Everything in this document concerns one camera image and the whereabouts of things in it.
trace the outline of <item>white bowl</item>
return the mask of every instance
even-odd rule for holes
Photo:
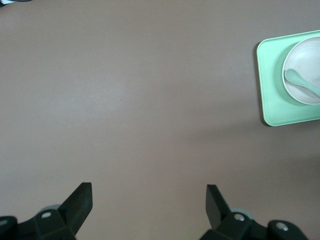
[[[287,69],[296,70],[304,80],[320,88],[320,36],[297,43],[286,56],[282,68],[284,87],[295,100],[303,104],[320,104],[320,97],[311,90],[286,80]]]

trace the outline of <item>spoon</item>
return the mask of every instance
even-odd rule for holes
[[[318,97],[320,97],[320,88],[313,86],[310,82],[304,80],[302,76],[300,76],[300,74],[297,73],[296,70],[289,68],[284,72],[284,76],[285,79],[288,80],[288,82],[309,89],[312,92],[314,92]]]

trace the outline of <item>tray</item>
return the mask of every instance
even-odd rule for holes
[[[263,40],[256,50],[263,118],[270,126],[320,119],[320,104],[308,105],[289,95],[282,68],[290,50],[300,41],[320,36],[320,30]]]

